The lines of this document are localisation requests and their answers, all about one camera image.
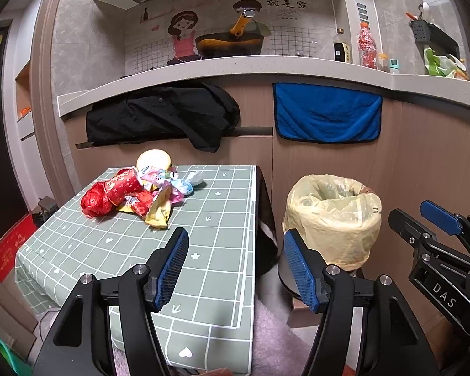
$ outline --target yellow trash bag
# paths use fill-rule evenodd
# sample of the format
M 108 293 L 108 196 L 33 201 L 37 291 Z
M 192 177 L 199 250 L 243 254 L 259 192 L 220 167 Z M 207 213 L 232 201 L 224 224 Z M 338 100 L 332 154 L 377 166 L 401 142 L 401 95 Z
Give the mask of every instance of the yellow trash bag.
M 283 231 L 297 229 L 327 264 L 355 270 L 369 258 L 381 227 L 381 199 L 361 193 L 360 182 L 334 175 L 307 175 L 287 196 Z

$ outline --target red plastic bottle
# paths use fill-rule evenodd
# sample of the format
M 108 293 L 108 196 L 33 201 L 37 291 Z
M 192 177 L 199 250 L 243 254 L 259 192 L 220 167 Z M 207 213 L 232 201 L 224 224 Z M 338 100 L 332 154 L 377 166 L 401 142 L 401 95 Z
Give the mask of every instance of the red plastic bottle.
M 376 69 L 376 57 L 378 52 L 376 50 L 376 42 L 374 42 L 367 22 L 360 23 L 360 32 L 357 36 L 357 41 L 359 44 L 360 64 Z

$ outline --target blue towel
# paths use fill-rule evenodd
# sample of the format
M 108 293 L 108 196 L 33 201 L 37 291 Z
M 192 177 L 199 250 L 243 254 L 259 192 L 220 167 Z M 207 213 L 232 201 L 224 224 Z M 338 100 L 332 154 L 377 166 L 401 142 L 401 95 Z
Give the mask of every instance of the blue towel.
M 381 131 L 382 97 L 341 87 L 273 84 L 275 124 L 284 139 L 316 143 L 373 141 Z

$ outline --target pink dress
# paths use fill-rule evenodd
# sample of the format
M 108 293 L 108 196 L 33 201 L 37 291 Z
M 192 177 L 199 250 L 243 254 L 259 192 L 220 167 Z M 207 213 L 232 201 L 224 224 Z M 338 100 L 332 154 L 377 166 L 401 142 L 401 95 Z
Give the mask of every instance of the pink dress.
M 174 37 L 174 56 L 181 58 L 183 56 L 193 56 L 195 47 L 195 32 L 191 31 L 188 36 L 182 36 L 180 40 Z

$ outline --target blue gripper pad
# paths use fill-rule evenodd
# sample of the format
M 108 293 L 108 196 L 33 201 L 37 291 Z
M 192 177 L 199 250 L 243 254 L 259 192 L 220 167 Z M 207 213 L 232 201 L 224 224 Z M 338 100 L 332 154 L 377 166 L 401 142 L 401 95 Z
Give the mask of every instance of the blue gripper pad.
M 307 259 L 303 255 L 303 253 L 308 251 L 297 230 L 290 229 L 287 231 L 283 238 L 283 252 L 287 257 L 302 301 L 309 306 L 311 311 L 316 313 L 321 302 L 327 302 L 327 300 L 324 301 L 323 295 L 317 295 L 317 275 L 321 276 L 320 271 L 323 267 L 310 268 L 308 266 Z
M 450 236 L 457 236 L 463 230 L 463 226 L 457 217 L 432 201 L 423 201 L 420 205 L 420 213 L 422 217 L 432 222 Z
M 188 232 L 182 227 L 177 228 L 165 246 L 164 252 L 166 252 L 167 246 L 170 246 L 169 243 L 173 241 L 176 243 L 158 276 L 158 287 L 153 301 L 153 305 L 158 311 L 171 300 L 172 292 L 174 291 L 177 279 L 183 268 L 184 260 L 188 254 Z

